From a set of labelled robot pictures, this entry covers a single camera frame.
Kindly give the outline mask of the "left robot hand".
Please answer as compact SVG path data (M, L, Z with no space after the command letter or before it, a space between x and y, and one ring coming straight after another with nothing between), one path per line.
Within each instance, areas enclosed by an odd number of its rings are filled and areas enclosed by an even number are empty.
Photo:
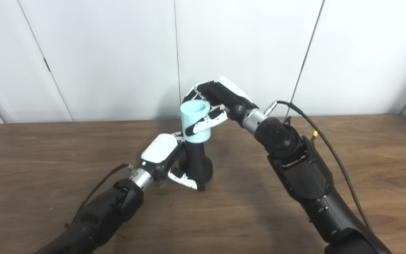
M143 151L137 169L132 173L131 180L142 190L152 183L161 186L169 180L200 192L205 190L203 183L194 180L182 169L174 167L185 151L185 139L182 132L160 134Z

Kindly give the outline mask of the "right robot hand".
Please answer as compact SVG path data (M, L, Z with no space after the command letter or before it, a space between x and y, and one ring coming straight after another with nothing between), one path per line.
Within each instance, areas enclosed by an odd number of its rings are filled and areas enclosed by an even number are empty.
M203 100L210 105L210 112L199 117L195 123L184 128L188 137L209 130L224 121L232 120L252 135L258 125L264 120L258 106L226 77L218 81L208 81L197 84L185 95L182 103L194 100Z

